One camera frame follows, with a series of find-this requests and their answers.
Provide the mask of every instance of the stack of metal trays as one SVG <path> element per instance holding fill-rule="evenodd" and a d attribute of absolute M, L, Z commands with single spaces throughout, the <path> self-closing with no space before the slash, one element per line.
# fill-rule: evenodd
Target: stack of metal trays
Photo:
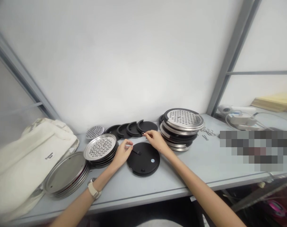
<path fill-rule="evenodd" d="M 197 112 L 181 108 L 167 110 L 159 121 L 161 135 L 173 151 L 187 151 L 204 127 Z"/>
<path fill-rule="evenodd" d="M 83 153 L 72 153 L 51 170 L 43 183 L 43 190 L 52 199 L 65 198 L 84 182 L 89 170 Z"/>
<path fill-rule="evenodd" d="M 88 143 L 83 156 L 92 167 L 103 168 L 108 166 L 114 159 L 118 142 L 113 134 L 103 134 Z"/>

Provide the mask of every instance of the white cable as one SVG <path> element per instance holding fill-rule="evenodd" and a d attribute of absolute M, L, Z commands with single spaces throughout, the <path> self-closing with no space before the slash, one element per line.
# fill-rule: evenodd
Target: white cable
<path fill-rule="evenodd" d="M 269 129 L 269 130 L 271 130 L 271 131 L 274 131 L 274 130 L 268 128 L 267 126 L 265 126 L 264 124 L 262 124 L 260 121 L 258 121 L 253 115 L 251 115 L 251 114 L 249 114 L 249 113 L 247 113 L 247 112 L 242 112 L 241 110 L 234 110 L 233 112 L 235 112 L 235 111 L 239 111 L 239 112 L 241 112 L 241 114 L 248 114 L 251 118 L 255 119 L 255 120 L 259 123 L 259 125 L 262 126 L 263 128 Z M 229 114 L 227 114 L 226 117 L 225 117 L 225 122 L 226 122 L 226 123 L 228 124 L 228 126 L 230 126 L 232 129 L 234 129 L 234 130 L 236 130 L 236 131 L 240 131 L 239 129 L 237 129 L 237 128 L 235 128 L 235 127 L 232 127 L 232 126 L 228 123 L 228 121 L 227 121 L 227 116 L 228 116 L 228 115 L 229 115 Z"/>
<path fill-rule="evenodd" d="M 287 119 L 285 119 L 285 118 L 283 118 L 283 117 L 281 117 L 281 116 L 279 116 L 279 115 L 275 115 L 275 114 L 271 114 L 271 113 L 266 113 L 266 112 L 257 112 L 257 114 L 255 115 L 255 116 L 257 116 L 258 114 L 270 114 L 270 115 L 274 115 L 274 116 L 276 116 L 276 117 L 279 117 L 279 118 L 282 118 L 282 119 L 284 119 L 284 120 L 286 120 L 287 121 Z"/>
<path fill-rule="evenodd" d="M 229 122 L 227 121 L 227 116 L 228 116 L 229 114 L 227 114 L 226 115 L 226 117 L 225 117 L 225 122 L 228 124 L 228 126 L 230 126 L 233 130 L 235 130 L 235 131 L 240 131 L 239 129 L 237 129 L 237 128 L 235 128 L 235 127 L 233 127 L 233 126 L 231 126 L 230 124 L 229 124 Z"/>

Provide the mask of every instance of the gray metal pole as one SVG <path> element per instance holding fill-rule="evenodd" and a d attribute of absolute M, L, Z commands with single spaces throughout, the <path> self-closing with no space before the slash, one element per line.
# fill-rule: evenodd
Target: gray metal pole
<path fill-rule="evenodd" d="M 38 108 L 50 119 L 60 119 L 49 101 L 41 92 L 31 75 L 0 34 L 0 59 L 13 77 L 35 103 L 42 103 Z"/>
<path fill-rule="evenodd" d="M 214 91 L 207 108 L 206 113 L 210 116 L 213 116 L 217 111 L 218 105 L 230 78 L 230 75 L 227 75 L 227 72 L 231 72 L 234 69 L 260 3 L 261 0 L 243 1 L 231 41 L 227 48 Z"/>

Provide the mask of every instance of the floor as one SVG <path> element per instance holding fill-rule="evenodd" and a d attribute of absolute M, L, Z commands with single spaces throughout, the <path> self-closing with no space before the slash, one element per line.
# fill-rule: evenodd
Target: floor
<path fill-rule="evenodd" d="M 189 197 L 130 207 L 93 216 L 93 220 L 100 227 L 134 227 L 154 219 L 170 220 L 183 227 L 199 226 L 195 207 Z"/>

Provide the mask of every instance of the gray table surface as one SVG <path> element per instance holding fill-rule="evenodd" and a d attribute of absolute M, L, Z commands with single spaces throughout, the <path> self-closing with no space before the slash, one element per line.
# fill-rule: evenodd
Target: gray table surface
<path fill-rule="evenodd" d="M 230 127 L 202 114 L 205 126 L 216 135 L 220 131 L 229 131 Z M 287 175 L 284 172 L 256 172 L 253 164 L 244 164 L 242 156 L 233 156 L 227 148 L 220 147 L 217 136 L 208 136 L 199 132 L 189 151 L 178 153 L 178 157 L 213 190 L 231 188 L 271 179 L 273 176 Z M 83 151 L 87 142 L 85 135 L 79 137 L 78 151 Z M 134 144 L 147 142 L 144 137 L 131 138 Z M 30 225 L 50 221 L 58 216 L 75 200 L 87 186 L 89 179 L 98 177 L 103 169 L 93 169 L 86 181 L 76 192 L 62 200 L 52 200 L 46 195 L 26 215 L 12 222 L 12 225 Z M 176 174 L 168 161 L 162 156 L 157 171 L 149 177 L 134 175 L 125 163 L 103 189 L 102 196 L 92 204 L 88 213 L 98 213 L 125 207 L 137 206 L 172 198 L 190 195 L 182 179 Z"/>

